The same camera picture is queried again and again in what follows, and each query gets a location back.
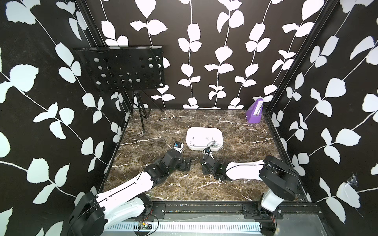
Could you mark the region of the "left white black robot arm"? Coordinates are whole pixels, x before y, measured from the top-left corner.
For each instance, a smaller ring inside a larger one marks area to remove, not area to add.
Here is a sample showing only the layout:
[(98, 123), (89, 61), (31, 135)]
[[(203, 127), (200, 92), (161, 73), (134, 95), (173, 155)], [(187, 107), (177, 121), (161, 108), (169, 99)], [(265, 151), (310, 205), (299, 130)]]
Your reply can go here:
[(123, 220), (140, 216), (153, 203), (146, 191), (162, 184), (175, 171), (188, 172), (192, 160), (171, 149), (163, 158), (146, 166), (131, 180), (106, 192), (81, 197), (68, 219), (69, 236), (100, 236), (105, 229)]

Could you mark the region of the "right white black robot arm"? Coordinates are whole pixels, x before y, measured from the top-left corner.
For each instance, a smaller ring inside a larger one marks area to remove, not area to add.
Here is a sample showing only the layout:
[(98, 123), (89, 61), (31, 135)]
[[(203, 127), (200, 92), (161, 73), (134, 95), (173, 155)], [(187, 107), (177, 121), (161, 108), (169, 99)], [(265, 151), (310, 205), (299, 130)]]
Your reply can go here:
[(212, 152), (204, 150), (200, 159), (204, 175), (212, 175), (219, 181), (256, 180), (268, 186), (259, 203), (258, 209), (274, 212), (284, 201), (296, 198), (299, 173), (274, 156), (266, 156), (256, 162), (219, 162)]

